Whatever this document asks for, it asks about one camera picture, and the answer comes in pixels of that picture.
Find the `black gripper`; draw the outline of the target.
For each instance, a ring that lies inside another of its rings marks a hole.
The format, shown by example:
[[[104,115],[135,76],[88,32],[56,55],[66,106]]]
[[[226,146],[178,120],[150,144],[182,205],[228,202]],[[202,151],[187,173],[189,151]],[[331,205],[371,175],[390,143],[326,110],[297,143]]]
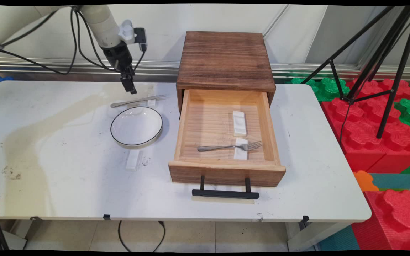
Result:
[[[125,91],[130,92],[132,95],[136,94],[137,90],[133,82],[135,71],[132,67],[132,56],[127,44],[120,41],[119,44],[110,48],[103,47],[102,50],[111,67],[121,74],[121,83]]]

